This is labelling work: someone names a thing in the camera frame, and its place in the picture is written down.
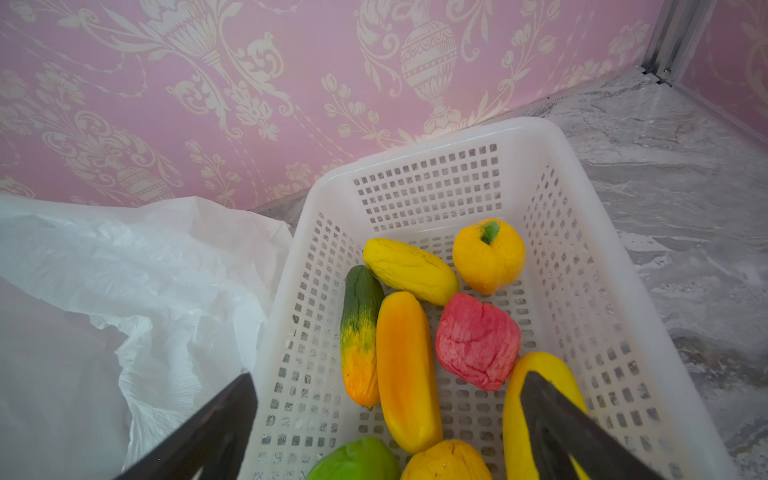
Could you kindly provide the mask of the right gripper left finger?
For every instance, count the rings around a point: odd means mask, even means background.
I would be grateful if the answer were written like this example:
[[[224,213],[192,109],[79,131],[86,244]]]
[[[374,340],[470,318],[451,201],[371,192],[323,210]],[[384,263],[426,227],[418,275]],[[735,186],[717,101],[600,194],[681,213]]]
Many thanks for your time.
[[[120,477],[235,479],[257,409],[252,376],[243,373]]]

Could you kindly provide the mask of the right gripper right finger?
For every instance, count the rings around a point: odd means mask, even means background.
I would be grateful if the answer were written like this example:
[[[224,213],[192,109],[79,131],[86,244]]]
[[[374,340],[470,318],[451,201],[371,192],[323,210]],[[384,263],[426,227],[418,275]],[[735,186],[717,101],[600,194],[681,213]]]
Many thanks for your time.
[[[591,479],[662,478],[539,373],[527,374],[520,400],[541,479],[576,479],[576,466]]]

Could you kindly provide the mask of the yellow lemon toy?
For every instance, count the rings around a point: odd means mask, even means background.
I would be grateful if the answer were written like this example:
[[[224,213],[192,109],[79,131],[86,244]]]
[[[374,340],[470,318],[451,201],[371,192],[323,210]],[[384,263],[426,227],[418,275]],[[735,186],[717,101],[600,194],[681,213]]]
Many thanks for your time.
[[[492,475],[474,447],[461,440],[444,440],[408,462],[401,480],[409,479],[491,480]]]

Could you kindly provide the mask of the red fruit toy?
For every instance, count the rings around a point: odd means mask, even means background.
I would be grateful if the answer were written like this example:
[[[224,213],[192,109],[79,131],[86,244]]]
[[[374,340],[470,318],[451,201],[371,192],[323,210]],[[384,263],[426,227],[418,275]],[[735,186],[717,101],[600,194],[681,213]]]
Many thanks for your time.
[[[457,293],[445,306],[436,334],[440,364],[485,391],[499,390],[515,366],[521,330],[503,310]]]

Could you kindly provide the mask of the white perforated plastic basket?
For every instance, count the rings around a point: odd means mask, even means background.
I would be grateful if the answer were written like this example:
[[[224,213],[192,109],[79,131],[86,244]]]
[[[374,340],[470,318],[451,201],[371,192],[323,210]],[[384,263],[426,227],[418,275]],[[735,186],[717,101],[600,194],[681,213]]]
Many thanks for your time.
[[[365,243],[390,238],[453,259],[488,218],[522,237],[521,278],[488,297],[524,353],[574,375],[589,416],[668,479],[737,470],[602,203],[563,132],[518,118],[382,152],[310,190],[253,370],[258,409],[243,479],[303,479],[360,436],[392,442],[379,408],[346,394],[340,320]]]

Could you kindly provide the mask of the green pepper toy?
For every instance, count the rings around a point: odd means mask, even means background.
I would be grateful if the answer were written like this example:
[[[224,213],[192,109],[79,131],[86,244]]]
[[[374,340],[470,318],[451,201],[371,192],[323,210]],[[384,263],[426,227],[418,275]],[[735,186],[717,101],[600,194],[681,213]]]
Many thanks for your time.
[[[323,457],[307,479],[392,479],[401,470],[392,451],[380,439],[363,436],[348,442]]]

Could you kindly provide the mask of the white plastic bag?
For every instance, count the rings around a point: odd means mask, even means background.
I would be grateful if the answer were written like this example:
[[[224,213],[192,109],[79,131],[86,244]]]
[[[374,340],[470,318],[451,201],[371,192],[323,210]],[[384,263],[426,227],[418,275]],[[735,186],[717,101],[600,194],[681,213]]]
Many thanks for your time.
[[[287,225],[1,198],[1,475],[110,479],[259,360]]]

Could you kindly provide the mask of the yellow bell pepper toy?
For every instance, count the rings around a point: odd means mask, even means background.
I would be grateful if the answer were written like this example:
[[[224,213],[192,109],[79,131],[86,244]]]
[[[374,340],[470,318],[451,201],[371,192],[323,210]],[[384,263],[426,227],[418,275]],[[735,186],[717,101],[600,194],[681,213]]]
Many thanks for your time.
[[[506,222],[490,218],[463,228],[454,241],[458,274],[477,292],[492,295],[516,282],[525,265],[525,246]]]

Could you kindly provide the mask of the green yellow mango toy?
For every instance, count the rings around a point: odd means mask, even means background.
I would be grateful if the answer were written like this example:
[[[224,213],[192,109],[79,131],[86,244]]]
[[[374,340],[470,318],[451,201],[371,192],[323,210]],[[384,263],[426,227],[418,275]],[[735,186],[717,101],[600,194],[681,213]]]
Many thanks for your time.
[[[350,269],[345,280],[340,323],[340,359],[344,387],[358,405],[380,404],[376,328],[384,291],[365,265]]]

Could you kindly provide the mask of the yellow banana toy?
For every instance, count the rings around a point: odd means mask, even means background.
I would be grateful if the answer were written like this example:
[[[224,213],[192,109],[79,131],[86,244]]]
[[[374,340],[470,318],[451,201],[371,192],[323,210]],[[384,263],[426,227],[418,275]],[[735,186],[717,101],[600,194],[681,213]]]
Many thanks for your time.
[[[367,241],[363,261],[381,282],[433,305],[446,306],[459,292],[457,275],[445,261],[399,241]]]

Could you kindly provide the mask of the right aluminium corner post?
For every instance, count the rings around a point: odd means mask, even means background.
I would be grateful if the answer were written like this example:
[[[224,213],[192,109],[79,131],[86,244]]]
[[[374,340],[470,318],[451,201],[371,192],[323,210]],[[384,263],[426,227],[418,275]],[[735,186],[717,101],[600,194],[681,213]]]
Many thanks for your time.
[[[767,3],[666,1],[646,73],[767,146]]]

